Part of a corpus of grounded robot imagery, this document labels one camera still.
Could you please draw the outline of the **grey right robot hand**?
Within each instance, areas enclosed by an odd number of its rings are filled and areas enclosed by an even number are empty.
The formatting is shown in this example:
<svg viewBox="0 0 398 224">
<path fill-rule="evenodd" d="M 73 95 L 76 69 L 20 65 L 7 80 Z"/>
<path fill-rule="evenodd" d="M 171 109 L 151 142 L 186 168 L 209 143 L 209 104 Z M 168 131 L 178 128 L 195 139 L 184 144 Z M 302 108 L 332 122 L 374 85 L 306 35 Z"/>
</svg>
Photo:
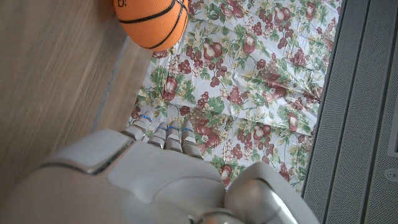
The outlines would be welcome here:
<svg viewBox="0 0 398 224">
<path fill-rule="evenodd" d="M 2 223 L 316 223 L 287 181 L 257 162 L 229 188 L 190 122 L 153 114 L 90 134 L 41 162 L 1 204 Z"/>
</svg>

